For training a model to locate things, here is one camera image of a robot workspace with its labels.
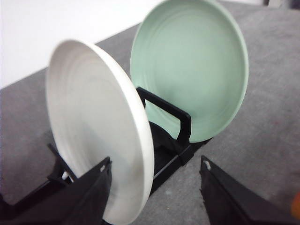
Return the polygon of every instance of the dish rack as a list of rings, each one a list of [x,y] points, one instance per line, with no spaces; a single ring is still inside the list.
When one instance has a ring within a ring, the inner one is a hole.
[[[145,100],[147,100],[180,120],[180,132],[177,139],[173,139],[159,125],[150,122],[155,156],[154,178],[150,192],[153,194],[178,168],[193,157],[198,148],[209,140],[190,143],[191,117],[187,112],[143,88],[139,87],[136,90],[144,107],[146,106]],[[109,156],[82,177],[77,178],[59,155],[57,149],[51,144],[47,146],[56,157],[53,172],[47,177],[44,184],[15,205],[7,204],[0,195],[0,224],[1,222],[18,224],[31,221],[30,224],[54,225],[67,224],[70,221],[72,224],[82,224],[82,221],[85,221],[89,225],[108,225],[102,220],[102,216],[112,182],[111,166],[113,163]],[[74,196],[79,203],[70,200]],[[84,211],[71,216],[71,218],[66,213],[67,210],[77,211],[83,206],[94,209],[95,207],[91,206],[91,200],[95,197],[98,199],[97,212],[94,210]]]

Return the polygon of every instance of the black plastic bracket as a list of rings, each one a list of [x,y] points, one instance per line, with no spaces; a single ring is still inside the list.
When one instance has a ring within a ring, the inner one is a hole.
[[[48,180],[15,205],[0,195],[0,224],[101,224],[112,182],[109,157],[77,178],[56,148],[50,144],[48,148],[56,156]],[[64,172],[73,181],[63,179]]]
[[[171,103],[165,101],[164,99],[160,98],[153,93],[138,87],[137,93],[139,94],[144,107],[146,107],[145,99],[149,102],[155,104],[159,108],[165,110],[166,112],[170,113],[171,115],[175,116],[180,120],[180,132],[177,137],[177,143],[180,146],[187,146],[189,145],[189,138],[191,136],[192,130],[192,119],[191,116],[183,111],[182,109],[172,105]]]
[[[201,193],[211,225],[299,225],[299,221],[201,157]]]
[[[194,156],[198,148],[206,144],[209,140],[190,143],[189,138],[191,136],[192,120],[187,112],[141,87],[138,87],[136,90],[144,107],[146,107],[146,100],[148,100],[180,120],[180,131],[177,139],[173,139],[170,134],[159,125],[150,122],[155,157],[154,178],[151,189],[152,194],[177,169],[185,165]]]

